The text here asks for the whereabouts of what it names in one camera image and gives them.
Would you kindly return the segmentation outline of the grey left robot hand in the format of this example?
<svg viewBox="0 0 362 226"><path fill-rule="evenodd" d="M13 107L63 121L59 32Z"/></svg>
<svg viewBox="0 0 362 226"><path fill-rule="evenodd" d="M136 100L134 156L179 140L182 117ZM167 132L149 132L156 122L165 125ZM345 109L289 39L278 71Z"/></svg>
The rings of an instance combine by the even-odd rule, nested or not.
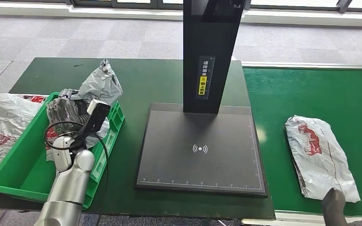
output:
<svg viewBox="0 0 362 226"><path fill-rule="evenodd" d="M59 136L75 134L90 117L86 103L82 99L72 99L76 94L78 90L64 89L47 105L49 123L57 123L52 128Z"/></svg>

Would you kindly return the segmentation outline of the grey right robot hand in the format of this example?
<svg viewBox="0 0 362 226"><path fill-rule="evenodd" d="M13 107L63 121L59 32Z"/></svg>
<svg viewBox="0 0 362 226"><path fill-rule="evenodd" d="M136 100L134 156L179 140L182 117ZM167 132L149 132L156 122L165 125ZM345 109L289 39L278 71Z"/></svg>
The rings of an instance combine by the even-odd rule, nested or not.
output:
<svg viewBox="0 0 362 226"><path fill-rule="evenodd" d="M346 226L347 221L344 216L346 204L342 191L331 188L321 201L323 218L326 226Z"/></svg>

